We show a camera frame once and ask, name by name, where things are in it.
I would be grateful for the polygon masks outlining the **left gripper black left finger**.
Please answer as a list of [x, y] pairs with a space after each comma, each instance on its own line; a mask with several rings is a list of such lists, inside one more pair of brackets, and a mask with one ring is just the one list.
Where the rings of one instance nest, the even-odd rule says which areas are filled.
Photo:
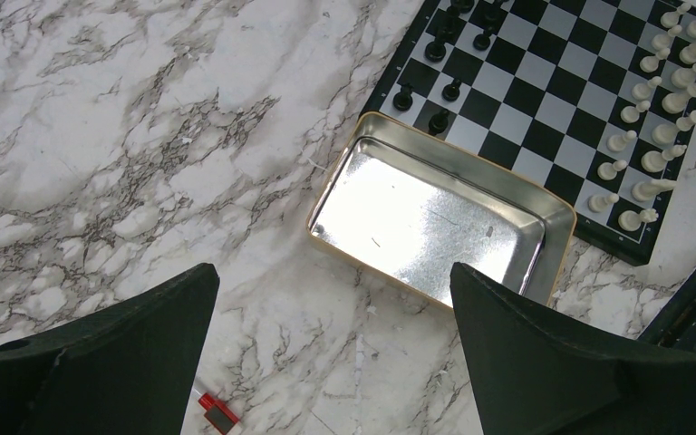
[[0, 345], [0, 434], [177, 434], [220, 279], [202, 263]]

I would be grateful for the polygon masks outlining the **black chess pawn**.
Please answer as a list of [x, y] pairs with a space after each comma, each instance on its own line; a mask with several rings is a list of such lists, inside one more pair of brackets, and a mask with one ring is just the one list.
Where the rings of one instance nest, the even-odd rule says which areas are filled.
[[449, 127], [449, 116], [450, 111], [447, 109], [442, 109], [434, 114], [429, 120], [429, 134], [437, 136], [444, 132]]
[[473, 47], [480, 52], [486, 51], [491, 45], [491, 36], [494, 34], [494, 29], [488, 27], [480, 34], [477, 34], [473, 40]]
[[441, 90], [441, 97], [447, 102], [454, 102], [460, 96], [460, 86], [462, 82], [458, 78], [454, 78], [449, 84], [445, 85]]
[[402, 84], [400, 90], [392, 98], [393, 108], [405, 112], [411, 108], [413, 103], [413, 86], [409, 83]]

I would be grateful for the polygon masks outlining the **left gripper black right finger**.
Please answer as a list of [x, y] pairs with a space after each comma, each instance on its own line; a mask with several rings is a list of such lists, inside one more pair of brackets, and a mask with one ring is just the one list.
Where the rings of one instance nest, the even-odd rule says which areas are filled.
[[473, 267], [450, 294], [487, 434], [696, 434], [696, 353], [631, 340]]

